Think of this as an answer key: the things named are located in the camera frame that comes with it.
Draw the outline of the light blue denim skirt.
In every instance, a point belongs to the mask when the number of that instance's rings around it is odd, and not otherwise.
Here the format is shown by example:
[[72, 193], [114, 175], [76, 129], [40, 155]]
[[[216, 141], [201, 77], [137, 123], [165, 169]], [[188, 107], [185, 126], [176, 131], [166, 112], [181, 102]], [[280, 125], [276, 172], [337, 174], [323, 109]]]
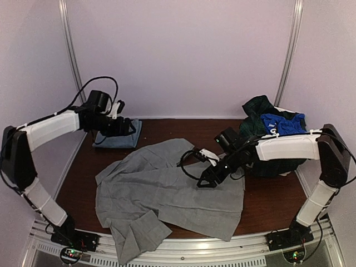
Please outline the light blue denim skirt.
[[106, 149], [134, 149], [137, 146], [141, 135], [142, 121], [134, 119], [132, 124], [136, 129], [136, 132], [128, 136], [105, 137], [98, 132], [92, 147]]

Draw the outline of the grey shirt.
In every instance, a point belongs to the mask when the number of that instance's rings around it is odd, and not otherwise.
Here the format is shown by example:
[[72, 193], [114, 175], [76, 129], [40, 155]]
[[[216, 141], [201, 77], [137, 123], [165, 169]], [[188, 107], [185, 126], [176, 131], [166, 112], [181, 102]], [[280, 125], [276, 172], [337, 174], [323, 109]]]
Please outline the grey shirt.
[[171, 234], [170, 225], [224, 241], [233, 236], [243, 211], [245, 180], [198, 188], [192, 177], [208, 163], [178, 166], [192, 147], [186, 139], [148, 145], [96, 175], [96, 214], [112, 234], [121, 265], [156, 250]]

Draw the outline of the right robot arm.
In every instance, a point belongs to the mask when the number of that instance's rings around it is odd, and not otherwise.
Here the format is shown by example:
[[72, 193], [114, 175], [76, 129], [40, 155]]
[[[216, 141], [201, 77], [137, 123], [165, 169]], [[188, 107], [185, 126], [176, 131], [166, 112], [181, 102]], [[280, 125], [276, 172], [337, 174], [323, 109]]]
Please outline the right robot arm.
[[238, 138], [228, 128], [215, 140], [226, 155], [220, 159], [210, 151], [200, 151], [211, 162], [198, 179], [200, 188], [215, 188], [245, 164], [306, 160], [296, 171], [301, 183], [308, 189], [308, 198], [285, 233], [285, 241], [289, 245], [298, 245], [306, 237], [307, 228], [318, 216], [325, 214], [337, 192], [351, 183], [349, 167], [355, 157], [332, 124], [299, 134], [254, 136], [249, 139]]

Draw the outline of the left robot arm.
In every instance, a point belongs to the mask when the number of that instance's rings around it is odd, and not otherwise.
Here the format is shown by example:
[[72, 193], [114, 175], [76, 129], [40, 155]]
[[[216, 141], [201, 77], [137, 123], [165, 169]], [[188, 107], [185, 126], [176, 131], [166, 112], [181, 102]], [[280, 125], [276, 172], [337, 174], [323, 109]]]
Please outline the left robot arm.
[[33, 153], [41, 146], [68, 133], [98, 131], [104, 138], [129, 136], [136, 132], [130, 118], [120, 115], [125, 103], [114, 102], [107, 93], [93, 90], [87, 102], [68, 107], [22, 126], [8, 126], [3, 131], [1, 173], [13, 184], [35, 212], [42, 215], [68, 247], [80, 242], [72, 216], [59, 206], [41, 184]]

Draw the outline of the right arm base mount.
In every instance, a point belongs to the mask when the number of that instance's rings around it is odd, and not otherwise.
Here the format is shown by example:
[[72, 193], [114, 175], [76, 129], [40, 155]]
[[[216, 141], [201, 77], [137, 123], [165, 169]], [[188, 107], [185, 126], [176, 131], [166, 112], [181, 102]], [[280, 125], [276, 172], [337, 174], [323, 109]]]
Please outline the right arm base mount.
[[269, 251], [284, 250], [283, 257], [290, 264], [301, 264], [307, 259], [307, 242], [313, 241], [310, 226], [306, 227], [293, 218], [285, 230], [272, 230], [266, 235]]

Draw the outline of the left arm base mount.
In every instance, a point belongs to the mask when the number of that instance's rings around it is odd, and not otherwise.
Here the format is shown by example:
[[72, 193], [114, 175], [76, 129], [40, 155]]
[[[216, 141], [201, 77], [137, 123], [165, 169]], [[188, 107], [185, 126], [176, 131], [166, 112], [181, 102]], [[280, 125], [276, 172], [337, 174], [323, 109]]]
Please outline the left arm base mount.
[[59, 258], [68, 266], [77, 264], [85, 252], [95, 252], [100, 239], [98, 234], [76, 230], [75, 220], [71, 215], [61, 226], [49, 222], [45, 232], [50, 234], [53, 243], [64, 246], [59, 253]]

